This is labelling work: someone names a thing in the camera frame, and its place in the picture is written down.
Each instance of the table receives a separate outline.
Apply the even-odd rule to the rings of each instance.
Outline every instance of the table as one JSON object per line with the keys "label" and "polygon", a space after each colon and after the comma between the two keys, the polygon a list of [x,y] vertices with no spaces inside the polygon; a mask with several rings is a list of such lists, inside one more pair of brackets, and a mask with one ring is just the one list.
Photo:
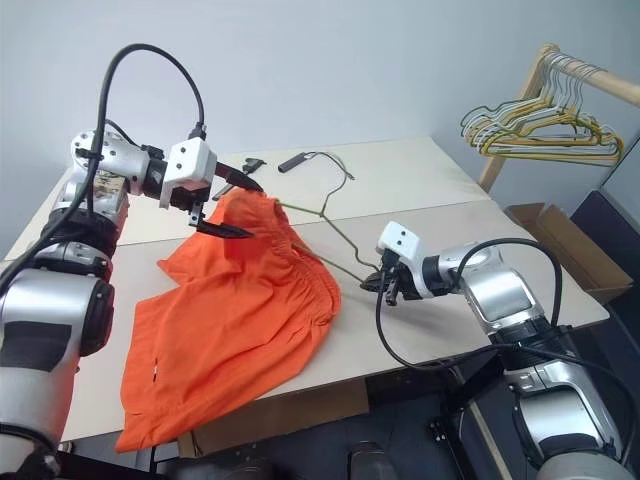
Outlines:
{"label": "table", "polygon": [[[489,198],[429,137],[245,152],[221,155],[219,160],[236,168],[241,168],[247,157],[265,160],[267,165],[252,177],[269,195],[317,211],[322,207],[325,195],[342,181],[342,172],[338,167],[326,158],[316,157],[286,174],[279,173],[276,168],[298,153],[310,151],[330,151],[339,155],[356,178],[355,181],[348,181],[339,197],[329,203],[326,213],[331,219]],[[30,241],[40,235],[51,206],[69,175],[70,171],[67,171],[53,188],[6,255],[6,260],[15,259]],[[216,178],[211,189],[212,195],[223,185],[224,181]],[[193,233],[193,228],[188,226],[186,212],[175,208],[158,208],[157,200],[146,197],[131,196],[129,201],[129,217],[118,245],[186,238]],[[209,202],[204,206],[204,212],[211,213],[214,208],[215,202]],[[319,217],[304,212],[289,211],[288,214],[292,225],[321,221]]]}
{"label": "table", "polygon": [[[422,162],[427,165],[426,169],[424,165],[414,168],[414,171],[422,172],[419,181],[413,175],[403,176],[402,180],[406,180],[406,183],[399,188],[387,176],[384,167],[367,167],[367,158],[383,158],[381,154],[371,152],[384,151],[389,154],[393,151],[393,145],[398,147],[395,164],[402,165],[403,170],[411,170],[411,163],[421,163],[416,158],[424,158]],[[442,151],[434,150],[433,146],[435,144],[429,139],[412,139],[331,147],[332,151],[341,149],[340,154],[357,178],[350,187],[355,188],[356,184],[359,185],[358,182],[364,184],[349,194],[354,204],[343,205],[349,202],[343,202],[340,192],[336,195],[336,206],[329,210],[332,218],[341,218],[336,222],[337,225],[360,246],[364,259],[378,261],[374,251],[375,243],[390,220],[417,233],[434,252],[473,240],[483,241],[501,236],[531,238],[524,229],[511,222],[499,206],[455,166],[452,160],[446,156],[441,157]],[[251,156],[284,160],[301,150],[307,149],[295,149],[286,154],[254,153]],[[429,155],[432,152],[437,155],[433,172],[429,176],[423,170],[429,170],[432,158]],[[414,160],[407,160],[404,154],[410,154]],[[272,163],[277,162],[270,161],[270,166],[275,169]],[[298,168],[299,172],[304,172],[302,166]],[[312,191],[311,187],[308,190],[306,187],[313,185],[313,168],[316,165],[308,169],[306,182],[303,183],[303,178],[298,178],[289,187],[291,192],[285,192],[285,184],[276,187],[276,180],[279,181],[276,175],[268,176],[265,173],[263,183],[267,191],[270,191],[268,184],[273,182],[274,190],[282,192],[283,200],[287,193],[286,199],[291,203],[311,201],[311,194],[308,194]],[[423,179],[422,188],[416,190]],[[305,186],[307,194],[303,189],[296,188],[300,185]],[[393,194],[381,196],[380,189]],[[405,190],[413,191],[404,195]],[[316,193],[323,196],[325,192],[326,190],[322,190]],[[136,205],[132,205],[127,228],[129,224],[135,225],[133,215],[136,208]],[[146,212],[145,208],[140,205],[139,211]],[[353,260],[349,246],[328,225],[313,217],[304,219],[292,215],[292,218],[292,223],[297,222],[296,230],[319,255],[347,266],[361,276],[369,273]],[[120,381],[129,347],[135,304],[174,286],[155,265],[155,261],[166,258],[182,239],[164,238],[172,235],[164,226],[151,234],[141,231],[125,236],[126,232],[127,230],[123,234],[124,244],[113,258],[114,273],[111,283],[116,288],[116,313],[111,339],[103,350],[84,358],[80,364],[64,439],[97,435],[122,428],[124,413],[119,398]],[[154,238],[155,241],[134,241],[140,238]],[[505,246],[502,251],[505,261],[520,271],[545,310],[550,312],[553,282],[548,261],[538,251],[522,246]],[[333,321],[324,345],[304,371],[266,394],[266,397],[371,375],[399,366],[378,340],[373,317],[375,295],[361,290],[357,282],[343,272],[331,267],[330,270],[342,289],[343,307],[340,314]],[[583,326],[608,317],[607,312],[585,294],[566,272],[564,280],[561,322]],[[450,357],[488,343],[464,298],[460,296],[450,295],[416,302],[400,300],[397,307],[383,310],[383,323],[389,342],[400,355],[412,362]]]}

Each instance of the clothes hanger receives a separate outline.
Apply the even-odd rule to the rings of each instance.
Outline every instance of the clothes hanger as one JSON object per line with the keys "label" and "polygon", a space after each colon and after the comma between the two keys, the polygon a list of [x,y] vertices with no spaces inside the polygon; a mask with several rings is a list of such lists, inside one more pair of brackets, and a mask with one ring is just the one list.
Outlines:
{"label": "clothes hanger", "polygon": [[[551,62],[554,61],[563,60],[560,56],[556,55]],[[540,117],[540,112],[538,112],[533,114],[533,116],[529,114],[525,115],[524,118],[516,117],[516,120],[520,122],[519,125],[513,121],[508,125],[501,124],[500,128],[503,129],[501,132],[497,130],[494,125],[493,129],[487,130],[483,134],[483,137],[478,140],[478,151],[485,155],[564,160],[575,161],[576,163],[605,162],[603,164],[609,165],[611,162],[616,162],[622,151],[619,137],[617,137],[612,130],[602,130],[593,117],[580,113],[580,108],[583,103],[581,87],[584,79],[601,69],[587,65],[582,70],[584,71],[578,72],[578,75],[567,76],[568,78],[575,78],[575,82],[573,82],[572,85],[571,81],[565,81],[565,95],[557,102],[554,109],[549,109],[542,114],[542,120],[538,120],[528,126],[526,122],[522,123],[523,119],[530,121],[532,118]],[[558,138],[557,136],[524,138],[530,136],[531,133],[541,127],[554,124],[571,124],[574,128],[581,126],[585,128],[585,130],[589,130],[592,135],[589,137],[586,135],[580,137],[574,136],[573,138],[566,138],[565,136],[563,136],[564,138]],[[507,127],[507,130],[511,129],[511,131],[505,133],[505,127]],[[490,132],[496,130],[498,133],[492,133],[490,138],[486,138]],[[569,146],[573,147],[570,153],[568,153],[566,149],[563,151],[556,150],[557,147],[566,148]]]}
{"label": "clothes hanger", "polygon": [[[560,57],[556,57],[554,60],[563,60]],[[555,102],[555,105],[549,109],[543,109],[542,111],[535,112],[533,114],[525,115],[524,117],[516,117],[508,124],[502,124],[497,122],[494,128],[487,129],[484,134],[478,140],[478,151],[485,153],[488,145],[494,143],[496,139],[501,138],[502,143],[508,141],[512,144],[530,144],[539,145],[541,143],[549,144],[552,139],[556,139],[556,145],[564,146],[576,146],[576,145],[595,145],[601,141],[600,128],[593,117],[586,115],[580,115],[580,108],[582,105],[582,94],[579,85],[582,83],[581,76],[574,78],[567,76],[565,80],[565,89],[562,90],[562,97]],[[553,79],[554,85],[557,85],[557,80]],[[550,126],[555,124],[567,124],[574,127],[574,134],[571,137],[563,135],[562,140],[557,140],[557,136],[546,135],[544,138],[529,139],[533,131],[540,127]],[[583,127],[585,130],[590,130],[592,135],[577,135],[577,126]]]}
{"label": "clothes hanger", "polygon": [[[546,76],[547,73],[550,71],[550,65],[547,64],[543,64],[544,65],[544,71],[542,73],[542,75]],[[545,82],[541,91],[539,92],[538,96],[532,99],[525,99],[525,100],[511,100],[511,101],[507,101],[507,102],[503,102],[501,103],[498,108],[496,108],[495,110],[491,110],[486,106],[483,107],[478,107],[474,110],[472,110],[469,113],[472,113],[478,109],[484,109],[484,111],[480,111],[478,112],[476,115],[474,115],[467,123],[466,125],[463,125],[464,123],[464,118],[463,118],[463,122],[461,122],[461,125],[463,125],[464,130],[463,130],[463,136],[468,137],[468,133],[470,128],[473,128],[474,124],[478,122],[478,120],[482,119],[482,120],[494,120],[496,118],[499,118],[506,110],[513,110],[514,108],[519,108],[519,107],[523,107],[523,106],[527,106],[527,105],[535,105],[537,102],[540,102],[543,99],[547,98],[547,95],[549,93],[549,89],[550,89],[550,82]]]}
{"label": "clothes hanger", "polygon": [[500,128],[508,128],[505,123],[508,123],[510,118],[518,118],[523,114],[540,111],[543,108],[548,108],[553,105],[553,98],[558,89],[558,84],[556,77],[553,76],[554,74],[557,75],[557,72],[551,70],[551,65],[558,60],[560,59],[554,58],[549,62],[549,65],[546,65],[544,74],[549,74],[549,80],[544,83],[538,97],[530,100],[510,102],[510,105],[496,112],[496,116],[486,117],[486,119],[480,121],[479,125],[476,120],[476,125],[474,125],[476,128],[467,130],[466,139],[469,144],[477,147],[478,140],[483,138],[484,135],[489,135],[490,132],[497,132]]}

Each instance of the orange shorts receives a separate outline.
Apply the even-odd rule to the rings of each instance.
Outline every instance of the orange shorts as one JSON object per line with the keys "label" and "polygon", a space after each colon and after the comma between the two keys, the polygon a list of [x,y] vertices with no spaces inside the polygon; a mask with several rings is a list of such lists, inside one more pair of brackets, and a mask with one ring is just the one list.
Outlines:
{"label": "orange shorts", "polygon": [[136,307],[119,452],[173,440],[292,378],[340,309],[338,285],[293,248],[308,249],[275,199],[235,189],[212,221],[255,236],[196,233],[158,262],[180,286]]}

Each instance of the wooden clothes rack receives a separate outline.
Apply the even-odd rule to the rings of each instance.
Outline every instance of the wooden clothes rack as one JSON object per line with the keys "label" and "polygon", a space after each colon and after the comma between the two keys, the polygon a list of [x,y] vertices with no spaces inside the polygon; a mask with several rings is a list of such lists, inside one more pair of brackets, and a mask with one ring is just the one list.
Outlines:
{"label": "wooden clothes rack", "polygon": [[[534,98],[538,95],[544,85],[544,78],[541,78],[540,73],[545,69],[544,58],[551,52],[560,52],[560,48],[552,43],[545,44],[538,52],[531,71],[527,77],[527,81],[520,92],[520,96],[523,100],[528,98]],[[573,59],[569,62],[554,62],[551,68],[563,72],[571,77],[583,78],[584,75],[580,75],[580,70],[586,64],[578,59]],[[632,105],[640,108],[640,85],[627,82],[620,77],[615,76],[606,70],[600,70],[590,74],[588,77],[583,78],[585,83],[592,85],[593,87],[607,92],[614,97],[629,102]],[[489,192],[494,182],[498,178],[502,167],[504,166],[506,158],[504,157],[491,157],[487,160],[487,164],[484,167],[484,171],[478,180],[478,184],[485,192]]]}

